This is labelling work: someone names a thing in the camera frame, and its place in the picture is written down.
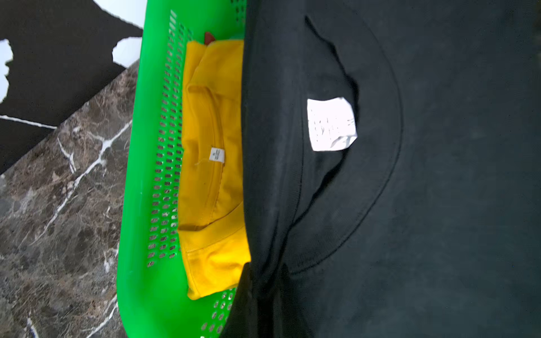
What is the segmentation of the yellow t-shirt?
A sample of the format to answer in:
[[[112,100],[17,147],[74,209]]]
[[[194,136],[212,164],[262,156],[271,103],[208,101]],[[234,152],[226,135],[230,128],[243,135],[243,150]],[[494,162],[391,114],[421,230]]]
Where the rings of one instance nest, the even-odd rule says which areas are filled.
[[[187,45],[178,233],[187,295],[235,287],[251,259],[245,228],[239,39]]]

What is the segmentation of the black t-shirt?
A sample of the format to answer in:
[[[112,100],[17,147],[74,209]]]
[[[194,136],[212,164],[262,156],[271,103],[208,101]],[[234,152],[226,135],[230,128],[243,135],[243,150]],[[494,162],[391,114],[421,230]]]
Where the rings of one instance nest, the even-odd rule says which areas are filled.
[[[539,337],[538,1],[249,1],[223,337]]]

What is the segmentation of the red t-shirt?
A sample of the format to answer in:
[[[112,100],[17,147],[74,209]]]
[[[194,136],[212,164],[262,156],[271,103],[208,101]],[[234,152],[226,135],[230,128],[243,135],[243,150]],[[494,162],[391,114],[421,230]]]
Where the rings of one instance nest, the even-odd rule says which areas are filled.
[[[210,45],[211,43],[215,42],[216,38],[214,37],[214,35],[210,32],[205,32],[204,33],[204,45],[208,46]]]

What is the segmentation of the green plastic basket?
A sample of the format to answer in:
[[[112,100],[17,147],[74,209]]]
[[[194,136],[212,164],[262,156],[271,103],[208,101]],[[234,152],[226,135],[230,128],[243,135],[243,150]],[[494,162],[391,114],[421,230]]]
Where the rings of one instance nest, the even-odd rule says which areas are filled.
[[[129,337],[218,337],[230,289],[187,295],[177,229],[186,44],[242,37],[245,1],[149,1],[132,117],[118,252],[118,308]]]

